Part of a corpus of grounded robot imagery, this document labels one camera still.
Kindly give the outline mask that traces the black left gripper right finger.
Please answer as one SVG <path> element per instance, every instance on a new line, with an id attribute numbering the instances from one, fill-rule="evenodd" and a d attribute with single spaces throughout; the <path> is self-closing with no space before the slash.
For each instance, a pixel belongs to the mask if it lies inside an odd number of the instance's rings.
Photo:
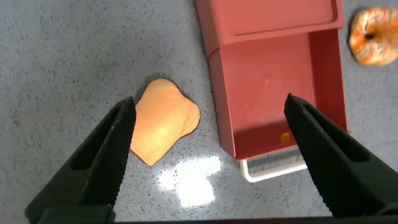
<path id="1" fill-rule="evenodd" d="M 292 134 L 324 203 L 336 217 L 397 214 L 397 172 L 309 102 L 288 94 Z"/>

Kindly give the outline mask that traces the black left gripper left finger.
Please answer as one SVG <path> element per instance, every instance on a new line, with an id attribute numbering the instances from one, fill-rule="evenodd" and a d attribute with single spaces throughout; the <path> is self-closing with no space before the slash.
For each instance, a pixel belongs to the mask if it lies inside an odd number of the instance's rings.
<path id="1" fill-rule="evenodd" d="M 25 208 L 30 223 L 114 223 L 136 123 L 134 100 L 116 103 Z"/>

